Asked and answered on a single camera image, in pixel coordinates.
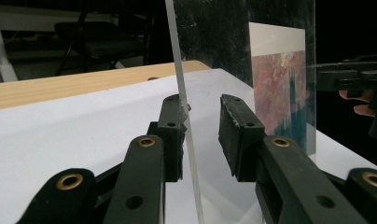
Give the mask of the painted picture print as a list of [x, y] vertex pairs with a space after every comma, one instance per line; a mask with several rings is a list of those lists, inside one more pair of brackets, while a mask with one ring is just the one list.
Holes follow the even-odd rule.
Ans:
[[268, 135], [282, 135], [315, 154], [315, 130], [307, 120], [305, 31], [249, 24], [255, 113]]

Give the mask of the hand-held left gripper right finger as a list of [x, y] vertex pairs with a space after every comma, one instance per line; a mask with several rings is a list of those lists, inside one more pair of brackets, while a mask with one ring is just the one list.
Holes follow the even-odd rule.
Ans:
[[218, 141], [239, 182], [254, 182], [268, 224], [367, 224], [298, 144], [267, 135], [244, 100], [220, 97]]

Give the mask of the white stand pole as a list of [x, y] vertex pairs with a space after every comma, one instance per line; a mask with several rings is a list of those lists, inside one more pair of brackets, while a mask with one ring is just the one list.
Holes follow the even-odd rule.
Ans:
[[15, 70], [8, 59], [2, 33], [0, 30], [0, 74], [4, 82], [17, 81]]

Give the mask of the black chair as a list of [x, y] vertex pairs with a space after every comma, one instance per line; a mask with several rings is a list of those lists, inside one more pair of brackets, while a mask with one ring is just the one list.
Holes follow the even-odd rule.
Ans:
[[119, 23], [86, 21], [81, 13], [77, 22], [59, 22], [54, 25], [56, 35], [66, 44], [59, 76], [65, 70], [109, 63], [112, 69], [119, 60], [147, 56], [147, 43], [152, 19], [138, 14], [119, 15]]

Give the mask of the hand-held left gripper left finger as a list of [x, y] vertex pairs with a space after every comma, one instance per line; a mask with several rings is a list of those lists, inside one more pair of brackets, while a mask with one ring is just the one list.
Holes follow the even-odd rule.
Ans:
[[183, 177], [187, 118], [180, 97], [166, 97], [147, 134], [129, 144], [103, 224], [164, 224], [165, 184]]

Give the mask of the wooden table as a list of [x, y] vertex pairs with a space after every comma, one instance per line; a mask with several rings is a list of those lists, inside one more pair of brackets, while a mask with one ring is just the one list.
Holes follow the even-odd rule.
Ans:
[[174, 63], [160, 63], [0, 83], [0, 109], [109, 90], [174, 74]]

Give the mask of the white table mat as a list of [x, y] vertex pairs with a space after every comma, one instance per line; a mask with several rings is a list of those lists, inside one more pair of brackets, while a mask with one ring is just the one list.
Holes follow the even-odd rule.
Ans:
[[[255, 184], [240, 183], [218, 141], [220, 98], [248, 106], [254, 91], [221, 70], [187, 73], [187, 154], [182, 180], [166, 187], [166, 224], [262, 224]], [[85, 168], [99, 175], [124, 160], [128, 145], [156, 121], [162, 101], [177, 92], [175, 77], [0, 110], [0, 224], [16, 224], [54, 175]]]

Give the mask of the clear acrylic photo frame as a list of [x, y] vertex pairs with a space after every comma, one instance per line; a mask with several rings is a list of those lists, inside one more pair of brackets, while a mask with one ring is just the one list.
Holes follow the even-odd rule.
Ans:
[[255, 112], [249, 24], [305, 31], [307, 120], [316, 136], [315, 0], [165, 0], [182, 104], [187, 157], [199, 224], [268, 224], [255, 184], [230, 173], [218, 142], [220, 97], [237, 96]]

